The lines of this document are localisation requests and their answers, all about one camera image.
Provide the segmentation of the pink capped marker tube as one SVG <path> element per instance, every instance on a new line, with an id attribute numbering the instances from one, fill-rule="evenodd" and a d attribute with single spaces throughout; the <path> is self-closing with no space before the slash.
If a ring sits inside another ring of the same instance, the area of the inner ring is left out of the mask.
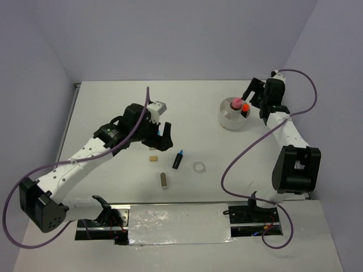
<path id="1" fill-rule="evenodd" d="M 242 105 L 242 99 L 239 97 L 233 98 L 232 102 L 230 103 L 231 109 L 235 111 L 241 111 Z"/>

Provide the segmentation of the black blue highlighter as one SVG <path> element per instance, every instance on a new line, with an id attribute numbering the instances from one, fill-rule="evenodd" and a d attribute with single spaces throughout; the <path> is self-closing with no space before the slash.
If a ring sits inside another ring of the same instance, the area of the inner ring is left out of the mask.
<path id="1" fill-rule="evenodd" d="M 181 163 L 181 160 L 183 158 L 183 150 L 180 150 L 177 154 L 176 154 L 176 157 L 175 157 L 175 160 L 174 160 L 174 163 L 172 165 L 172 168 L 173 169 L 178 169 L 179 168 L 179 165 Z"/>

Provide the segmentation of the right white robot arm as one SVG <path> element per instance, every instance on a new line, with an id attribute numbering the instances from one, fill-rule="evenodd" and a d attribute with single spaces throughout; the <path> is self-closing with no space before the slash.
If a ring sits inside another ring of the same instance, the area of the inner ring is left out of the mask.
<path id="1" fill-rule="evenodd" d="M 281 203 L 294 195 L 313 192 L 318 179 L 321 151 L 310 145 L 301 137 L 292 117 L 312 110 L 317 101 L 317 91 L 312 83 L 314 101 L 308 109 L 291 113 L 282 104 L 286 90 L 284 70 L 275 70 L 265 81 L 253 78 L 244 92 L 242 99 L 250 97 L 250 104 L 259 109 L 259 117 L 272 131 L 280 153 L 272 171 L 272 188 L 253 194 L 259 202 L 247 207 L 247 217 L 259 222 L 265 217 L 266 207 Z"/>

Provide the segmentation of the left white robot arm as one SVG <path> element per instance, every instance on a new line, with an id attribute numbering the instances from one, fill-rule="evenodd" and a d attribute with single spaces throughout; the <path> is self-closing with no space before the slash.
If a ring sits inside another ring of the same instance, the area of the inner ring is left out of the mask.
<path id="1" fill-rule="evenodd" d="M 151 102 L 146 107 L 131 104 L 124 114 L 102 125 L 93 137 L 70 159 L 53 171 L 33 181 L 25 178 L 19 185 L 20 208 L 38 226 L 49 233 L 62 222 L 88 219 L 99 226 L 109 223 L 118 212 L 101 196 L 71 200 L 67 195 L 98 166 L 116 156 L 133 142 L 166 151 L 173 146 L 171 124 L 166 122 L 159 134 L 160 116 L 166 104 Z"/>

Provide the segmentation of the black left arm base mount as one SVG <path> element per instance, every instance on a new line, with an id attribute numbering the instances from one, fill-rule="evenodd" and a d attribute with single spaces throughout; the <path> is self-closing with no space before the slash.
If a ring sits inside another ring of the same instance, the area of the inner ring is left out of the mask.
<path id="1" fill-rule="evenodd" d="M 116 207 L 99 195 L 92 196 L 101 211 L 95 219 L 77 221 L 76 241 L 109 240 L 115 245 L 128 245 L 128 223 L 130 207 Z"/>

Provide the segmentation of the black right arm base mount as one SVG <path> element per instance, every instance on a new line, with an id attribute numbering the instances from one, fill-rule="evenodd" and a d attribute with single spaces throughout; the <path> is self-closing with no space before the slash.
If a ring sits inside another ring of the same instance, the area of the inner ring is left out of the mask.
<path id="1" fill-rule="evenodd" d="M 229 206 L 223 214 L 229 217 L 232 237 L 261 236 L 270 228 L 267 236 L 282 235 L 277 209 L 258 207 L 255 200 Z"/>

